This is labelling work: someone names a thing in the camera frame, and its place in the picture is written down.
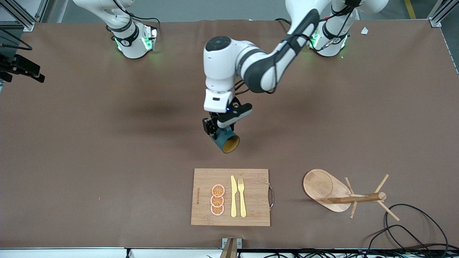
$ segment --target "wooden dowel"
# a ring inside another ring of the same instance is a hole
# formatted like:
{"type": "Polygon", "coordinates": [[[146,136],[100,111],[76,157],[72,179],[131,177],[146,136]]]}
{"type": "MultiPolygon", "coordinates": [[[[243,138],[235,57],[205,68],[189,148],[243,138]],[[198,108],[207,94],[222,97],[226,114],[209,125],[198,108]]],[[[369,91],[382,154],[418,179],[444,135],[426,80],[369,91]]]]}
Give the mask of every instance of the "wooden dowel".
{"type": "Polygon", "coordinates": [[[347,187],[349,188],[349,191],[351,192],[351,194],[354,194],[354,191],[352,190],[351,183],[349,182],[349,179],[347,179],[347,177],[345,177],[344,180],[346,180],[347,187]]]}
{"type": "Polygon", "coordinates": [[[363,194],[351,194],[351,197],[368,198],[368,195],[363,195],[363,194]]]}
{"type": "Polygon", "coordinates": [[[341,197],[341,198],[328,198],[332,203],[353,203],[353,202],[372,202],[385,200],[387,198],[386,194],[383,192],[379,193],[370,193],[367,198],[362,197],[341,197]]]}
{"type": "Polygon", "coordinates": [[[388,177],[389,177],[388,174],[386,174],[386,175],[384,176],[384,178],[382,179],[381,183],[380,183],[380,184],[378,185],[378,187],[376,188],[375,193],[377,193],[377,192],[379,192],[379,190],[381,190],[382,185],[386,182],[386,180],[387,180],[388,177]]]}
{"type": "Polygon", "coordinates": [[[357,203],[358,202],[354,202],[354,205],[352,206],[351,219],[354,217],[355,209],[357,208],[357,203]]]}
{"type": "Polygon", "coordinates": [[[383,209],[385,209],[385,210],[387,211],[387,213],[389,213],[396,221],[400,221],[400,219],[399,219],[397,216],[395,216],[395,214],[394,214],[388,207],[386,207],[386,205],[384,205],[384,203],[382,203],[381,201],[377,201],[377,202],[378,202],[378,203],[381,205],[381,207],[383,207],[383,209]]]}

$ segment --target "citrus slice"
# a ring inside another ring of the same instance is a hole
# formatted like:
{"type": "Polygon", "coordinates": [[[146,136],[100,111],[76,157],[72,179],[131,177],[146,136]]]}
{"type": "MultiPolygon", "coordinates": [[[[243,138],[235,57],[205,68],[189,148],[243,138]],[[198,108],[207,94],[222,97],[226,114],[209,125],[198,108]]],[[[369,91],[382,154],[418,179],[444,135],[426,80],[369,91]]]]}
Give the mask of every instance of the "citrus slice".
{"type": "Polygon", "coordinates": [[[210,204],[214,206],[215,208],[222,207],[223,202],[224,202],[223,197],[215,197],[215,196],[210,197],[210,204]]]}
{"type": "Polygon", "coordinates": [[[220,216],[221,214],[223,214],[224,211],[225,211],[225,206],[221,206],[221,207],[211,206],[210,207],[210,212],[212,212],[212,214],[215,216],[220,216]]]}
{"type": "Polygon", "coordinates": [[[212,195],[222,197],[225,194],[225,188],[221,184],[216,184],[212,187],[212,195]]]}

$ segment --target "wooden cutting board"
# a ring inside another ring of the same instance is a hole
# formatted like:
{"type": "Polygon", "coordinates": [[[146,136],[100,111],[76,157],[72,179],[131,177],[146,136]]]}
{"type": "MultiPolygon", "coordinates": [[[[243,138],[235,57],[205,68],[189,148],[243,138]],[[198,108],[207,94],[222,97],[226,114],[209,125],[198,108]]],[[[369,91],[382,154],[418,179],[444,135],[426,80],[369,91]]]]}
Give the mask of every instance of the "wooden cutting board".
{"type": "Polygon", "coordinates": [[[192,225],[212,226],[270,226],[269,173],[267,169],[196,168],[193,181],[192,225]],[[231,175],[244,180],[244,199],[247,216],[241,217],[240,194],[236,193],[237,216],[231,217],[231,175]],[[224,212],[220,216],[211,213],[210,198],[214,185],[225,187],[224,212]]]}

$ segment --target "wooden mug tree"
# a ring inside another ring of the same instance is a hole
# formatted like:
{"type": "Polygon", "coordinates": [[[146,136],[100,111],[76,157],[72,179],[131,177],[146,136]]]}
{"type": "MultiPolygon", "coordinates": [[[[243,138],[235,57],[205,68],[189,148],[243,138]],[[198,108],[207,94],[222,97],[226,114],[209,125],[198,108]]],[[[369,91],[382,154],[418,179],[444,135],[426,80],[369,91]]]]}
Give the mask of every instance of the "wooden mug tree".
{"type": "Polygon", "coordinates": [[[379,192],[388,177],[389,175],[386,174],[373,193],[360,195],[354,194],[347,177],[345,178],[346,186],[327,171],[313,169],[304,176],[303,189],[313,200],[334,212],[343,212],[353,203],[351,219],[354,217],[358,202],[377,202],[396,221],[399,221],[400,219],[383,203],[387,195],[384,192],[379,192]]]}

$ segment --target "table surface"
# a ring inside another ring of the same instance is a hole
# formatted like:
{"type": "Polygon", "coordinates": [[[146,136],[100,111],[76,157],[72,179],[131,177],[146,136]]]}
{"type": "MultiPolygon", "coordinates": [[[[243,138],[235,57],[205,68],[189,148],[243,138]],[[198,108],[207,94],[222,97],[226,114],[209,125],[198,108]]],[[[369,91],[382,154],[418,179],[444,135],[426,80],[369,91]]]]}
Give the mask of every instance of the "table surface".
{"type": "MultiPolygon", "coordinates": [[[[15,76],[0,95],[0,247],[367,247],[383,228],[377,203],[333,213],[302,190],[321,168],[356,193],[430,214],[459,244],[459,78],[439,28],[426,20],[356,21],[343,51],[304,51],[274,95],[246,93],[253,113],[223,154],[202,129],[202,50],[228,35],[270,50],[279,22],[162,24],[163,48],[122,56],[104,24],[36,24],[21,51],[44,84],[15,76]],[[363,26],[368,35],[359,32],[363,26]],[[190,225],[194,168],[267,168],[270,227],[190,225]]],[[[423,242],[425,217],[393,210],[423,242]]],[[[405,244],[414,244],[402,232],[405,244]]],[[[383,235],[373,247],[396,247],[383,235]]]]}

